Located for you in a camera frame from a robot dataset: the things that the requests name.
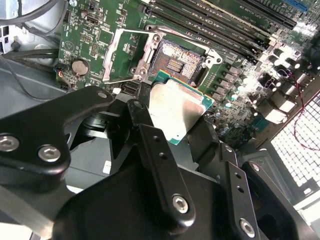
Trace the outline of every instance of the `red wire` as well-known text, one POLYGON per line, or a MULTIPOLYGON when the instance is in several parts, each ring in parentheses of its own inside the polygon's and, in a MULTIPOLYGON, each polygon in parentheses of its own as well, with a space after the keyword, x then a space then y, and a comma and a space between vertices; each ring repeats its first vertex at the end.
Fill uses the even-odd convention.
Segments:
POLYGON ((306 110, 306 106, 305 106, 305 103, 304 103, 304 99, 302 97, 302 92, 300 91, 300 85, 299 83, 296 81, 295 77, 294 76, 291 76, 291 78, 294 80, 295 82, 295 86, 298 90, 298 96, 299 96, 299 99, 301 101, 301 110, 298 114, 298 117, 297 119, 294 121, 294 125, 293 125, 293 135, 294 135, 294 138, 295 140, 305 149, 309 149, 309 150, 312 150, 312 151, 320 151, 320 148, 312 148, 310 146, 307 146, 307 145, 304 145, 302 142, 299 141, 298 137, 297 137, 297 122, 299 121, 299 119, 304 115, 305 113, 305 110, 306 110))

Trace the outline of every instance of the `sata port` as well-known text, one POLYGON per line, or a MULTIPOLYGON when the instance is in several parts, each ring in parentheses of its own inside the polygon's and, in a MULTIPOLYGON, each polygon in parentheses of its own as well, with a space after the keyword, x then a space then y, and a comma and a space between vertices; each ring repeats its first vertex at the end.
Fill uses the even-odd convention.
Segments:
POLYGON ((95 25, 99 25, 102 23, 102 17, 94 14, 89 14, 85 19, 87 22, 95 25))

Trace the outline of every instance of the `screw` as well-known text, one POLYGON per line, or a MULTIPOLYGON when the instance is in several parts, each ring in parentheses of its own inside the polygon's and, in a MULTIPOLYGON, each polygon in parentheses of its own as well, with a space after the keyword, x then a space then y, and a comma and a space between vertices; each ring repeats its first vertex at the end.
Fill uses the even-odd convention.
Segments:
POLYGON ((179 213, 185 214, 186 212, 188 212, 188 203, 182 196, 173 196, 172 204, 179 213))
POLYGON ((251 166, 254 168, 254 170, 256 170, 257 172, 260 171, 259 167, 257 165, 255 165, 254 163, 251 164, 251 166))
POLYGON ((141 69, 141 70, 140 70, 140 74, 141 74, 141 75, 146 75, 146 74, 147 74, 147 71, 146 71, 145 69, 141 69))
POLYGON ((14 136, 0 136, 0 151, 11 152, 16 150, 20 145, 20 142, 14 136))
POLYGON ((232 153, 232 148, 229 147, 228 145, 224 145, 224 148, 225 148, 228 152, 232 153))
POLYGON ((105 93, 103 93, 103 92, 98 92, 98 96, 99 97, 101 97, 101 98, 103 98, 103 99, 106 99, 108 96, 105 94, 105 93))
POLYGON ((76 7, 78 2, 77 2, 77 0, 69 0, 69 4, 71 7, 76 7))
POLYGON ((153 40, 158 43, 158 42, 160 42, 161 37, 158 34, 156 34, 153 36, 153 40))
POLYGON ((61 153, 55 146, 43 146, 38 151, 38 156, 43 161, 53 163, 60 158, 61 153))
POLYGON ((255 230, 247 220, 240 218, 240 227, 248 235, 249 238, 255 237, 255 230))

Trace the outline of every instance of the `ram slot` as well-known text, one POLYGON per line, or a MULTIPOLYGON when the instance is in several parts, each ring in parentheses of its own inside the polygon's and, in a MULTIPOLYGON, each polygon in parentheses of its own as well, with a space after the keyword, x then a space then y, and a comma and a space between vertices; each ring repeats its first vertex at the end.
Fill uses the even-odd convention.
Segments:
POLYGON ((206 15, 195 11, 192 8, 186 7, 181 5, 180 3, 176 2, 167 2, 165 0, 158 0, 157 4, 166 7, 176 13, 180 13, 182 16, 195 21, 198 24, 201 24, 204 27, 212 30, 216 34, 220 34, 226 38, 231 39, 232 41, 248 48, 252 49, 253 53, 259 52, 259 46, 257 43, 252 40, 250 37, 247 37, 239 32, 234 31, 233 29, 225 26, 206 15))
POLYGON ((180 14, 170 11, 163 6, 153 4, 152 6, 148 7, 155 15, 158 15, 159 17, 166 19, 173 24, 178 24, 179 26, 182 26, 197 35, 200 35, 216 44, 219 44, 224 48, 232 50, 247 59, 256 58, 250 49, 240 46, 237 42, 229 40, 225 36, 214 33, 211 29, 204 27, 201 24, 194 22, 193 20, 185 18, 180 14))
POLYGON ((208 18, 211 20, 215 20, 220 24, 236 31, 237 33, 241 33, 242 35, 251 38, 259 46, 266 47, 269 43, 268 36, 259 33, 253 28, 249 28, 247 25, 234 20, 232 17, 221 11, 215 10, 208 5, 203 4, 200 0, 176 0, 176 2, 188 6, 190 9, 208 16, 208 18))
POLYGON ((275 24, 283 26, 287 29, 294 29, 297 23, 290 18, 276 12, 275 10, 255 1, 255 0, 233 0, 235 4, 240 4, 247 9, 251 10, 252 12, 263 16, 264 18, 268 19, 275 24))

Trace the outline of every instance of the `black cable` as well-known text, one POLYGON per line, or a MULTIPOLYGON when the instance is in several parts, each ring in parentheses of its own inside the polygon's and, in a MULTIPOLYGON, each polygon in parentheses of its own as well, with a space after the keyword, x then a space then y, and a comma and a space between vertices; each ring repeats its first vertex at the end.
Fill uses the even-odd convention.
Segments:
POLYGON ((16 18, 11 19, 0 19, 0 26, 8 26, 8 25, 17 25, 23 24, 25 22, 29 22, 31 20, 37 19, 41 17, 43 14, 47 13, 50 9, 57 4, 59 0, 49 0, 44 5, 40 6, 36 10, 29 12, 25 15, 18 16, 16 18))
POLYGON ((63 10, 62 10, 61 16, 60 16, 60 18, 59 18, 59 21, 58 21, 57 24, 54 26, 54 28, 53 28, 52 30, 48 31, 48 32, 42 32, 42 31, 36 29, 35 27, 30 27, 30 26, 28 26, 28 25, 25 24, 25 23, 22 23, 22 26, 23 26, 26 30, 28 30, 30 33, 34 34, 34 35, 37 35, 37 36, 42 37, 42 38, 48 37, 48 36, 54 34, 54 33, 57 31, 57 28, 58 28, 58 27, 60 26, 60 24, 63 22, 64 17, 65 17, 65 15, 66 15, 66 13, 67 13, 67 10, 68 10, 68 5, 69 5, 69 2, 65 0, 65 1, 64 1, 63 10))
MULTIPOLYGON (((54 98, 40 98, 40 97, 36 97, 36 96, 33 96, 32 94, 30 94, 24 87, 24 85, 22 84, 22 82, 20 81, 19 77, 17 76, 17 74, 15 73, 15 71, 13 70, 13 68, 10 66, 10 64, 8 63, 8 61, 2 56, 0 55, 0 61, 7 66, 7 68, 9 69, 9 71, 11 72, 11 74, 13 75, 14 79, 16 80, 16 82, 19 84, 20 88, 22 89, 22 91, 31 99, 34 99, 34 100, 37 100, 37 101, 43 101, 43 102, 46 102, 46 101, 50 101, 54 98)), ((64 77, 64 76, 60 76, 61 79, 68 85, 68 90, 63 94, 63 95, 66 95, 68 94, 71 89, 72 89, 72 86, 71 86, 71 83, 64 77)))
POLYGON ((59 56, 58 49, 35 49, 28 51, 11 51, 2 55, 5 59, 56 59, 59 56))

